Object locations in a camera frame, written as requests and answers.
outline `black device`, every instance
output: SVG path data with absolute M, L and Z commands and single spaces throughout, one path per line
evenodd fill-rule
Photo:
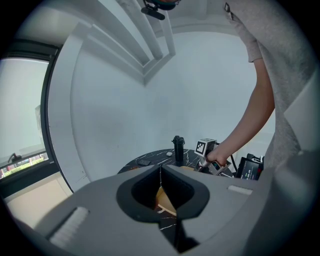
M 165 3 L 165 2 L 160 2 L 157 0 L 143 0 L 144 6 L 141 9 L 141 12 L 145 15 L 154 17 L 160 21 L 163 21 L 166 17 L 158 12 L 158 9 L 164 10 L 164 11 L 170 11 L 178 5 L 180 0 L 177 0 L 176 2 L 171 2 L 171 3 Z
M 177 135 L 177 136 L 174 136 L 172 142 L 174 144 L 175 160 L 177 162 L 182 162 L 184 160 L 185 139 Z
M 138 161 L 138 165 L 141 165 L 141 166 L 148 166 L 150 165 L 151 161 L 148 161 L 148 160 L 139 160 Z
M 247 158 L 242 157 L 235 178 L 245 180 L 258 180 L 264 169 L 263 161 L 260 157 L 247 154 Z

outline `marble table top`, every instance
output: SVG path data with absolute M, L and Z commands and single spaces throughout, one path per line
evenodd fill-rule
M 167 156 L 168 152 L 172 152 L 172 156 Z M 136 159 L 133 159 L 129 163 L 127 163 L 119 172 L 124 173 L 127 171 L 132 171 L 137 168 L 143 167 L 142 165 L 139 165 L 139 160 L 148 160 L 151 161 L 149 165 L 172 165 L 172 166 L 186 166 L 190 168 L 195 168 L 196 164 L 198 162 L 198 155 L 195 153 L 194 150 L 190 149 L 184 149 L 183 150 L 183 161 L 177 162 L 175 158 L 175 150 L 173 148 L 170 149 L 162 149 L 154 152 L 150 152 L 144 155 L 141 155 L 137 157 Z M 209 171 L 205 171 L 206 174 L 203 175 L 212 175 Z M 227 176 L 232 178 L 233 173 L 227 169 L 223 173 L 220 174 L 220 176 Z M 165 211 L 161 207 L 157 206 L 155 208 L 155 211 L 160 214 L 161 222 L 159 224 L 159 229 L 163 233 L 163 235 L 168 239 L 168 241 L 173 245 L 175 241 L 175 235 L 176 235 L 176 225 L 177 225 L 177 217 L 175 215 L 172 215 L 171 213 Z

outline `window frame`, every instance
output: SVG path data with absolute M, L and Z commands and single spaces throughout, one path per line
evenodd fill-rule
M 12 173 L 6 177 L 0 179 L 0 194 L 2 197 L 6 198 L 24 188 L 41 181 L 42 179 L 60 172 L 66 184 L 71 189 L 68 184 L 54 151 L 50 136 L 49 128 L 49 117 L 48 117 L 48 99 L 49 90 L 52 74 L 57 62 L 59 53 L 62 49 L 62 45 L 56 46 L 51 44 L 46 44 L 43 42 L 28 40 L 28 39 L 15 39 L 7 48 L 6 52 L 1 56 L 1 59 L 6 58 L 22 58 L 22 59 L 34 59 L 38 61 L 47 61 L 48 66 L 45 72 L 41 99 L 40 99 L 40 122 L 42 138 L 44 143 L 45 151 L 31 153 L 28 155 L 22 155 L 22 158 L 17 161 L 12 161 L 4 166 L 0 166 L 0 169 L 6 168 L 7 166 L 13 165 L 15 163 L 21 162 L 28 158 L 43 154 L 47 154 L 48 159 L 44 162 L 37 163 L 36 165 L 27 167 L 26 169 Z

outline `person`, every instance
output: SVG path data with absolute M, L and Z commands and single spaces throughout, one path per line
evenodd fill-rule
M 254 63 L 256 85 L 238 125 L 206 161 L 226 165 L 227 158 L 248 143 L 275 110 L 275 132 L 264 168 L 276 167 L 300 151 L 284 112 L 316 69 L 316 54 L 295 20 L 275 0 L 227 0 L 223 10 L 246 46 L 248 61 Z

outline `hand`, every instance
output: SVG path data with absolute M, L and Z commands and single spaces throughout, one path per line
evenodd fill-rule
M 215 150 L 211 151 L 209 154 L 206 155 L 205 160 L 207 162 L 212 163 L 213 161 L 218 162 L 220 166 L 225 166 L 227 164 L 227 156 L 224 156 L 220 151 L 219 147 Z

